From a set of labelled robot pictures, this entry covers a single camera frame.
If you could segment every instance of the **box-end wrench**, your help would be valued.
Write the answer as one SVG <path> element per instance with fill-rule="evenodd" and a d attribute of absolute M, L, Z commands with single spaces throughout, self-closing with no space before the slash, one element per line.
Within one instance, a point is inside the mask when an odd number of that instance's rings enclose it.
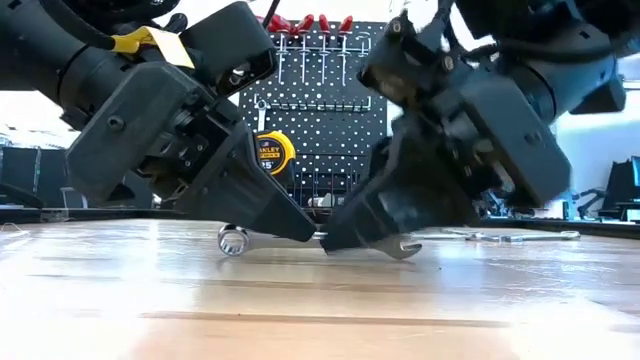
<path fill-rule="evenodd" d="M 456 234 L 469 241 L 524 242 L 524 241 L 575 241 L 580 240 L 578 231 L 562 231 L 560 233 L 524 233 L 514 235 L 490 235 L 481 231 L 465 231 L 442 229 L 442 232 Z"/>
<path fill-rule="evenodd" d="M 271 109 L 271 106 L 266 100 L 258 100 L 255 106 L 256 109 L 258 109 L 258 132 L 264 131 L 267 120 L 267 110 Z"/>
<path fill-rule="evenodd" d="M 304 243 L 274 238 L 269 235 L 259 236 L 259 234 L 252 236 L 255 237 L 252 239 L 247 230 L 228 224 L 218 232 L 218 247 L 228 256 L 240 256 L 257 249 L 322 249 L 320 240 L 325 236 L 326 233 L 317 232 Z M 378 241 L 371 246 L 371 249 L 383 252 L 393 259 L 404 260 L 420 252 L 422 244 L 413 242 L 412 236 L 407 234 Z"/>

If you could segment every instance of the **pegboard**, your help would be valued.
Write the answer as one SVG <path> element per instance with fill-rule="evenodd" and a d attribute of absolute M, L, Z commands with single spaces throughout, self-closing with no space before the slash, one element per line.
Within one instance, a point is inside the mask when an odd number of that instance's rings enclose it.
<path fill-rule="evenodd" d="M 322 83 L 322 56 L 317 49 L 322 48 L 323 35 L 317 22 L 306 35 L 306 46 L 312 50 L 305 56 L 305 79 L 302 81 L 302 54 L 291 47 L 300 47 L 299 37 L 290 37 L 287 41 L 289 54 L 282 58 L 282 76 L 278 72 L 266 80 L 256 82 L 240 95 L 240 110 L 249 126 L 257 129 L 259 111 L 255 99 L 267 102 L 299 104 L 289 110 L 271 108 L 267 110 L 265 130 L 277 130 L 286 134 L 294 143 L 297 153 L 296 170 L 299 185 L 306 185 L 305 179 L 334 179 L 319 181 L 340 186 L 353 182 L 367 165 L 367 155 L 371 146 L 387 134 L 387 100 L 362 86 L 356 79 L 361 60 L 367 54 L 369 40 L 362 32 L 370 35 L 370 43 L 375 44 L 382 34 L 385 23 L 354 23 L 352 34 L 347 37 L 346 47 L 351 49 L 346 57 L 345 86 L 342 85 L 342 58 L 338 55 L 337 28 L 339 23 L 332 22 L 330 43 L 331 51 L 325 58 L 325 80 Z M 279 47 L 279 34 L 272 34 Z M 328 105 L 340 104 L 365 106 L 370 98 L 370 109 L 366 112 L 317 111 L 304 108 L 303 104 Z"/>

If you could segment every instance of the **red screwdriver handle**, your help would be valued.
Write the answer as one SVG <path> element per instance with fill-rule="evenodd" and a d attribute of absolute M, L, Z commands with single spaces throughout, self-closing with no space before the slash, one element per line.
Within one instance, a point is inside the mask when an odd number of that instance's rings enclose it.
<path fill-rule="evenodd" d="M 298 23 L 298 25 L 296 26 L 295 32 L 302 34 L 309 32 L 309 30 L 311 30 L 311 27 L 313 26 L 314 20 L 315 18 L 311 14 L 305 16 L 304 19 L 302 19 L 302 21 L 300 21 L 300 23 Z"/>
<path fill-rule="evenodd" d="M 291 32 L 291 23 L 289 23 L 285 18 L 280 15 L 273 15 L 271 22 L 269 23 L 269 31 L 270 32 Z"/>
<path fill-rule="evenodd" d="M 344 20 L 342 20 L 342 24 L 338 27 L 338 33 L 348 33 L 351 31 L 351 27 L 353 26 L 353 16 L 349 15 Z"/>
<path fill-rule="evenodd" d="M 320 24 L 320 32 L 323 34 L 328 34 L 331 32 L 331 27 L 329 26 L 329 20 L 324 14 L 320 15 L 318 18 L 318 23 Z"/>

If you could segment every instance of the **yellow tape measure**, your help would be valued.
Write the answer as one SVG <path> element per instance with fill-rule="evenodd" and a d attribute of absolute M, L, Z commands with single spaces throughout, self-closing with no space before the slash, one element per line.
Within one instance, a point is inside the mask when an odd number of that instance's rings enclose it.
<path fill-rule="evenodd" d="M 296 149 L 289 138 L 277 131 L 258 133 L 258 158 L 262 168 L 267 170 L 281 184 L 293 181 L 293 165 Z"/>
<path fill-rule="evenodd" d="M 130 34 L 114 35 L 111 38 L 116 42 L 112 49 L 114 52 L 135 54 L 141 45 L 155 45 L 168 63 L 195 68 L 178 34 L 143 26 Z"/>

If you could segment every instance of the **yellow tag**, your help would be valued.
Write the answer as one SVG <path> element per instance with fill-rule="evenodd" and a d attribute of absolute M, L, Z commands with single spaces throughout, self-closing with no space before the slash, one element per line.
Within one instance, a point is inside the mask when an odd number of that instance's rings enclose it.
<path fill-rule="evenodd" d="M 168 63 L 195 68 L 178 34 L 143 26 L 130 34 L 114 35 L 112 38 L 116 41 L 112 49 L 115 52 L 134 54 L 140 45 L 156 45 Z"/>

